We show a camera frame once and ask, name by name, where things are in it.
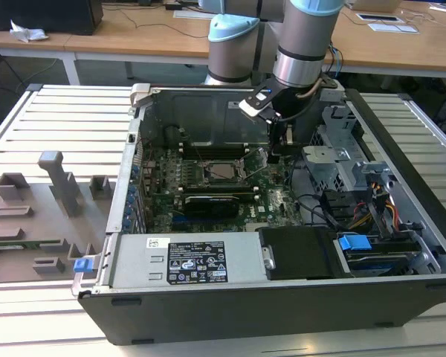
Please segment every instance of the aluminum profile table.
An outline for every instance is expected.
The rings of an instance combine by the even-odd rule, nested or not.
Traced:
[[[26,92],[0,126],[0,174],[23,172],[29,182],[47,181],[36,165],[39,153],[58,149],[78,181],[97,173],[116,179],[130,119],[129,92],[73,86]],[[413,102],[395,95],[364,97],[446,205],[446,137]],[[0,356],[446,357],[446,303],[400,328],[116,347],[81,309],[70,286],[70,281],[0,286]],[[208,328],[217,322],[208,321]]]

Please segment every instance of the yellow wire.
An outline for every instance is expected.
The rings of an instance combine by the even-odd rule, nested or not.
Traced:
[[[389,208],[391,211],[392,211],[392,214],[393,214],[393,227],[395,227],[396,228],[396,221],[395,221],[395,217],[396,217],[396,215],[395,215],[395,208],[393,208],[393,206],[391,206],[391,205],[386,205],[385,207],[387,207],[387,208]]]
[[[365,223],[366,221],[368,221],[368,220],[371,219],[371,218],[372,218],[372,214],[368,213],[364,218],[362,218],[362,219],[359,220],[358,222],[356,222],[356,223],[354,223],[353,225],[351,225],[351,226],[349,227],[349,229],[356,228],[356,227],[362,225],[363,223]]]

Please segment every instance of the laptop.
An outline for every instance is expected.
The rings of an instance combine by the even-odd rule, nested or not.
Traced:
[[[346,6],[356,11],[374,11],[377,13],[392,13],[402,0],[346,0]]]

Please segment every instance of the motherboard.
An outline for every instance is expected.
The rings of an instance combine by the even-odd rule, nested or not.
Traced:
[[[302,225],[291,197],[292,162],[269,164],[264,147],[143,148],[140,196],[147,233],[257,231]],[[128,225],[128,232],[139,224]]]

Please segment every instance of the blue tab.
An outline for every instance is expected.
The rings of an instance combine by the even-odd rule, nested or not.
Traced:
[[[75,273],[92,273],[93,258],[79,258],[74,262]]]
[[[369,239],[363,234],[347,234],[339,238],[339,244],[343,251],[347,249],[352,249],[353,251],[372,250]]]

